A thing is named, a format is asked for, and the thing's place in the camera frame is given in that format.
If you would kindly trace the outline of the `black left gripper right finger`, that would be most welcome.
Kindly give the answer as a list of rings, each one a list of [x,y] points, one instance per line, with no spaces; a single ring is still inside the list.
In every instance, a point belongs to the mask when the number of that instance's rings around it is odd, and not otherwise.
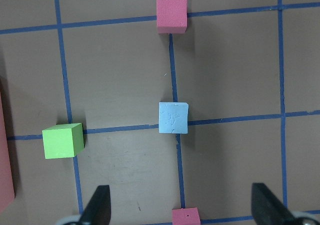
[[[294,225],[293,214],[264,183],[251,186],[251,213],[257,225]]]

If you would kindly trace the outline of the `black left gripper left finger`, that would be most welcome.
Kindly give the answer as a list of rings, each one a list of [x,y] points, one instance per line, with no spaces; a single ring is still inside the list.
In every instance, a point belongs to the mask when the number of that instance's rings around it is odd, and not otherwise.
[[[109,225],[111,221],[111,192],[109,185],[99,185],[83,211],[80,225]]]

